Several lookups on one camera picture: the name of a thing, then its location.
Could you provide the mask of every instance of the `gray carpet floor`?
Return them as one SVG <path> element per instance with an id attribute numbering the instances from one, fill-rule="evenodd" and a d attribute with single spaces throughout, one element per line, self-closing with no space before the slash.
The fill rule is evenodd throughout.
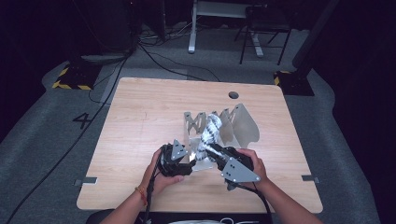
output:
<path id="1" fill-rule="evenodd" d="M 291 60 L 308 32 L 292 32 L 280 66 L 276 65 L 279 49 L 263 49 L 262 58 L 255 55 L 254 49 L 247 49 L 243 64 L 239 64 L 243 38 L 234 42 L 235 34 L 236 30 L 204 29 L 198 33 L 194 54 L 188 53 L 187 35 L 146 49 L 177 63 L 191 65 L 180 65 L 152 54 L 163 66 L 190 76 L 217 81 L 206 70 L 209 69 L 222 82 L 273 85 L 275 71 L 295 70 Z M 260 36 L 262 43 L 268 38 Z M 276 41 L 281 43 L 283 38 L 280 35 Z M 73 183 L 88 170 L 109 107 L 103 107 L 75 145 L 81 135 L 81 123 L 73 119 L 84 113 L 89 114 L 89 119 L 93 118 L 101 105 L 97 102 L 107 95 L 106 87 L 114 82 L 120 66 L 104 66 L 93 91 L 53 89 L 51 86 L 65 65 L 66 62 L 59 64 L 43 76 L 46 93 L 0 145 L 0 223 L 7 221 L 24 196 L 71 146 L 74 147 L 23 203 L 11 223 L 85 223 L 93 212 L 77 208 L 79 187 Z M 151 69 L 151 77 L 186 79 L 165 74 L 167 72 L 141 49 L 128 59 L 121 72 L 124 76 L 134 76 L 134 72 L 127 71 L 136 69 Z M 308 80 L 315 96 L 287 95 L 285 99 L 311 172 L 319 179 L 317 187 L 323 212 L 318 217 L 325 223 L 379 223 L 370 185 L 332 116 L 332 89 L 315 71 L 309 74 Z M 275 223 L 280 223 L 276 215 L 274 218 Z"/>

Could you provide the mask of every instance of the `person's left hand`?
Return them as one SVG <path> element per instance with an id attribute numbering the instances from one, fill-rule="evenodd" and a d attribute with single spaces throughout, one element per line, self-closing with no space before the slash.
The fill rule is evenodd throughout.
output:
<path id="1" fill-rule="evenodd" d="M 154 155 L 152 156 L 151 163 L 149 164 L 148 168 L 146 169 L 145 174 L 143 175 L 143 179 L 141 184 L 139 185 L 140 189 L 143 189 L 144 191 L 147 190 L 147 187 L 149 185 L 149 180 L 151 178 L 152 172 L 155 168 L 155 163 L 158 160 L 158 157 L 161 154 L 161 150 L 158 149 L 156 152 L 154 152 Z M 157 167 L 156 170 L 156 177 L 154 181 L 154 191 L 152 192 L 152 196 L 155 196 L 159 193 L 161 193 L 166 187 L 169 185 L 176 184 L 184 179 L 183 175 L 175 175 L 175 176 L 164 176 L 161 174 L 160 170 Z"/>

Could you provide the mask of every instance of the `orange bracelet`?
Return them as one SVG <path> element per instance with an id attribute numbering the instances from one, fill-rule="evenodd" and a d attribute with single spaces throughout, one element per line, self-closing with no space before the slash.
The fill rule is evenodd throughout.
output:
<path id="1" fill-rule="evenodd" d="M 134 189 L 137 190 L 137 191 L 139 191 L 140 197 L 141 197 L 141 199 L 142 199 L 142 201 L 143 201 L 143 204 L 144 204 L 145 206 L 147 206 L 147 205 L 148 205 L 148 199 L 146 198 L 145 192 L 144 192 L 142 189 L 140 189 L 139 187 L 136 187 L 136 188 L 134 188 Z"/>

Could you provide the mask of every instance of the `light wood tabletop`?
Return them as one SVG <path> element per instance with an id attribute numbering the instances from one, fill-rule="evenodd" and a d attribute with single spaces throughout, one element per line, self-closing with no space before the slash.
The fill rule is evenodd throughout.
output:
<path id="1" fill-rule="evenodd" d="M 239 98 L 229 97 L 236 91 Z M 312 213 L 322 204 L 297 132 L 279 87 L 240 83 L 124 77 L 116 89 L 83 185 L 80 209 L 115 208 L 141 182 L 154 151 L 174 139 L 184 143 L 184 112 L 232 110 L 243 104 L 260 130 L 260 140 L 248 145 L 264 161 L 269 178 Z M 156 196 L 151 211 L 265 213 L 254 193 L 226 189 L 217 165 L 194 172 Z"/>

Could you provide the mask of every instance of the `chair leg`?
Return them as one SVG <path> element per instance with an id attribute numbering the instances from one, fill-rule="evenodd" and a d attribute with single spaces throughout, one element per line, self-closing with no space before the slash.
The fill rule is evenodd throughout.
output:
<path id="1" fill-rule="evenodd" d="M 241 31 L 242 31 L 242 29 L 243 29 L 244 27 L 245 27 L 245 26 L 242 26 L 241 29 L 239 29 L 239 31 L 238 31 L 238 33 L 236 34 L 235 39 L 234 39 L 233 41 L 236 41 L 236 39 L 239 37 L 239 34 L 241 34 Z"/>
<path id="2" fill-rule="evenodd" d="M 239 64 L 242 64 L 242 60 L 244 60 L 245 47 L 246 47 L 246 45 L 247 45 L 248 34 L 249 34 L 249 29 L 248 29 L 248 27 L 247 27 L 247 30 L 246 30 L 246 32 L 245 32 L 244 47 L 242 48 L 241 60 L 239 61 Z"/>
<path id="3" fill-rule="evenodd" d="M 271 42 L 275 39 L 275 37 L 279 34 L 279 32 L 276 32 L 276 34 L 273 35 L 273 37 L 271 37 L 270 40 L 268 40 L 267 44 L 271 44 Z"/>
<path id="4" fill-rule="evenodd" d="M 280 53 L 279 60 L 277 61 L 277 65 L 280 65 L 280 61 L 282 60 L 283 53 L 285 52 L 286 45 L 288 44 L 290 33 L 291 33 L 291 30 L 289 30 L 288 35 L 286 36 L 285 44 L 283 45 L 282 52 Z"/>

